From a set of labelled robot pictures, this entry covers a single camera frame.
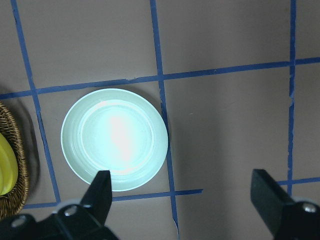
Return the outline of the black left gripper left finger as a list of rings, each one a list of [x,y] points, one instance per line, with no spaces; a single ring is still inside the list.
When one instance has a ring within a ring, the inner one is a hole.
[[[112,181],[109,170],[100,170],[82,197],[80,205],[104,225],[112,205]]]

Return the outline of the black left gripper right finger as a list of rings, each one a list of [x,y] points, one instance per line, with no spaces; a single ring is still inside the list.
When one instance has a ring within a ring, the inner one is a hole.
[[[272,235],[281,229],[285,208],[294,204],[294,200],[264,169],[252,170],[250,200]]]

